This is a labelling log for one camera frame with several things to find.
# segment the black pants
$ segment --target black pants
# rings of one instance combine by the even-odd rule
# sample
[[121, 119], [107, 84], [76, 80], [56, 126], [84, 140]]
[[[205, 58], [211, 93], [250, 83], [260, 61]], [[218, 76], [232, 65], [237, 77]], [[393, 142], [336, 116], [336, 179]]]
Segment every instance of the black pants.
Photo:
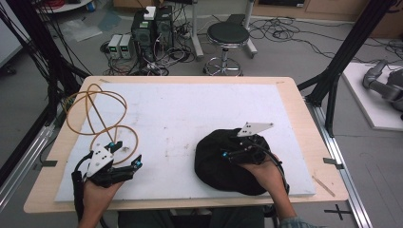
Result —
[[[175, 228], [168, 210], [121, 211], [119, 228]], [[263, 228], [261, 206], [212, 209], [209, 228]]]

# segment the person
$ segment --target person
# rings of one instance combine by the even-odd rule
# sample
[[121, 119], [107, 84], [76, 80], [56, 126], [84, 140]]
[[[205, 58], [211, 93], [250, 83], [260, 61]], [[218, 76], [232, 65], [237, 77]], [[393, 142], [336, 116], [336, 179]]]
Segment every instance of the person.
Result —
[[[251, 172], [259, 184], [269, 192], [278, 213], [280, 228], [316, 227], [297, 216], [284, 189], [282, 176], [272, 160], [267, 157], [265, 162], [260, 165], [241, 164], [240, 166]], [[96, 227], [102, 214], [122, 184], [120, 182], [113, 184], [109, 188], [103, 188], [95, 185], [90, 180], [86, 181], [84, 189], [85, 209], [79, 222], [79, 228]], [[168, 212], [164, 210], [119, 212], [119, 227], [174, 227], [169, 219]], [[258, 206], [212, 209], [210, 228], [223, 227], [264, 227], [263, 210]]]

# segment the table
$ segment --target table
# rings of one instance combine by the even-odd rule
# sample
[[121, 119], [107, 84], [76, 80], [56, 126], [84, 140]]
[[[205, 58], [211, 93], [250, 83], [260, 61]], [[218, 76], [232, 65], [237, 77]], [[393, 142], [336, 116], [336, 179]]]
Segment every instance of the table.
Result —
[[[243, 22], [243, 26], [249, 31], [249, 22], [250, 18], [252, 15], [252, 9], [253, 9], [253, 4], [255, 3], [255, 0], [247, 0], [247, 5], [246, 5], [246, 10], [245, 10], [245, 20]], [[199, 41], [198, 37], [198, 0], [193, 0], [192, 2], [192, 43], [193, 47], [195, 48], [196, 52], [196, 57], [198, 59], [201, 59], [203, 57], [202, 53], [202, 46]], [[257, 53], [258, 50], [255, 48], [255, 45], [252, 43], [252, 41], [249, 39], [248, 43], [246, 44], [248, 47], [251, 57], [253, 58]]]
[[[317, 193], [311, 197], [293, 197], [291, 202], [346, 200], [348, 193], [336, 168], [323, 162], [330, 155], [321, 139], [317, 127], [303, 102], [295, 82], [287, 77], [126, 77], [91, 76], [82, 86], [103, 83], [150, 83], [150, 84], [256, 84], [276, 85], [287, 111], [290, 123], [314, 181]], [[86, 115], [75, 108], [73, 125], [81, 126]], [[69, 152], [78, 135], [64, 124], [47, 160], [58, 161], [55, 167], [43, 167], [24, 206], [27, 213], [49, 213], [74, 211], [73, 202], [55, 202]], [[242, 197], [236, 199], [164, 199], [112, 201], [109, 210], [218, 207], [272, 203], [271, 199]]]

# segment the white power adapter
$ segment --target white power adapter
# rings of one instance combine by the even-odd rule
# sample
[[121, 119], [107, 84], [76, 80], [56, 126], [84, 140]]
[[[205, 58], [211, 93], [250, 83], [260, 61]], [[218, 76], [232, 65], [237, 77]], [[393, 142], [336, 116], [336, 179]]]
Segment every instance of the white power adapter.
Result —
[[146, 7], [145, 9], [148, 11], [148, 13], [144, 14], [144, 20], [147, 20], [147, 21], [154, 20], [156, 8], [155, 7]]

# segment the black stool seat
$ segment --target black stool seat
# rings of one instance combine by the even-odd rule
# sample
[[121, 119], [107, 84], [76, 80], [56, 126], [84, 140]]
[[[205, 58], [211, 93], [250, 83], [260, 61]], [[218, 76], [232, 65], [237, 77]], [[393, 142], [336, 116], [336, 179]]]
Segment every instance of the black stool seat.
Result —
[[207, 30], [208, 39], [226, 48], [237, 48], [246, 44], [249, 32], [241, 25], [231, 22], [219, 22]]

